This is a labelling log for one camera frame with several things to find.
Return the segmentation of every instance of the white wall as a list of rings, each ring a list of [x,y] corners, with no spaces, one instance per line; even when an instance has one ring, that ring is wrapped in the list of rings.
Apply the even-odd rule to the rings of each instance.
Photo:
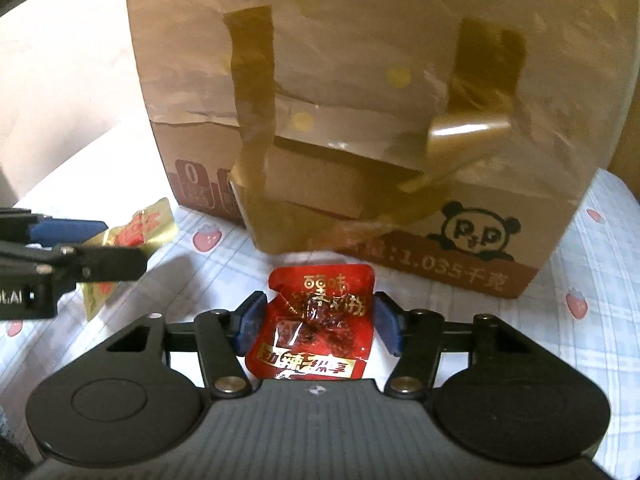
[[[143,107],[126,0],[27,0],[0,16],[0,168],[13,190],[0,175],[0,205]]]

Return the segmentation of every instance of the panda logo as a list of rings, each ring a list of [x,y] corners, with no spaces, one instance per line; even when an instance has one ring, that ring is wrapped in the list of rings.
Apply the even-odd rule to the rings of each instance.
[[[439,234],[427,238],[436,240],[445,250],[457,250],[477,256],[481,260],[513,261],[504,251],[511,235],[520,232],[520,222],[515,218],[501,218],[486,209],[462,207],[460,202],[449,202],[442,208],[446,217]]]

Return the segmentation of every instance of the panda face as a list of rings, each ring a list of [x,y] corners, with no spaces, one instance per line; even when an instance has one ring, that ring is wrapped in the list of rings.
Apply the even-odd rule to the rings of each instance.
[[[447,219],[443,234],[468,253],[500,251],[509,241],[501,218],[481,210],[463,210]]]

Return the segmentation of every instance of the snack packet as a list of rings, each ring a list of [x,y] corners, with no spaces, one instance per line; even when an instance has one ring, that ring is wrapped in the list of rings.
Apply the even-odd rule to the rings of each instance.
[[[125,226],[113,227],[87,240],[84,245],[140,247],[149,258],[174,239],[178,225],[167,198],[141,209]],[[81,283],[86,318],[91,321],[113,294],[117,283]]]
[[[359,379],[371,350],[373,269],[363,264],[283,267],[248,370],[261,379]]]

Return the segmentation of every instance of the red strawberry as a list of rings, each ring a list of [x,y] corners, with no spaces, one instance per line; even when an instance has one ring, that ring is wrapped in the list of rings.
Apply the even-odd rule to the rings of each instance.
[[[587,209],[587,215],[589,215],[594,222],[597,222],[598,224],[604,224],[604,218],[597,211],[594,211],[593,209]]]
[[[6,334],[9,337],[17,336],[22,330],[21,321],[12,321],[12,323],[6,328]]]
[[[575,288],[570,288],[566,295],[566,306],[569,307],[569,312],[575,319],[583,319],[587,315],[589,305],[584,299],[582,293]]]
[[[212,250],[222,238],[222,231],[218,226],[208,224],[198,228],[193,235],[193,246],[201,253]]]

